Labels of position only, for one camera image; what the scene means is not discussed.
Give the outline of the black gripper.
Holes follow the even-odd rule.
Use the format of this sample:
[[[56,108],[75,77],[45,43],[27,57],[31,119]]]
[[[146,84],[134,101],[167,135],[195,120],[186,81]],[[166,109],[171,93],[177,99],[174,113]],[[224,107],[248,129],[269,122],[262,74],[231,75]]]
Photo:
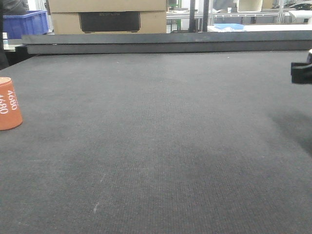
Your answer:
[[[308,51],[306,62],[291,63],[291,79],[293,84],[312,83],[312,50]]]

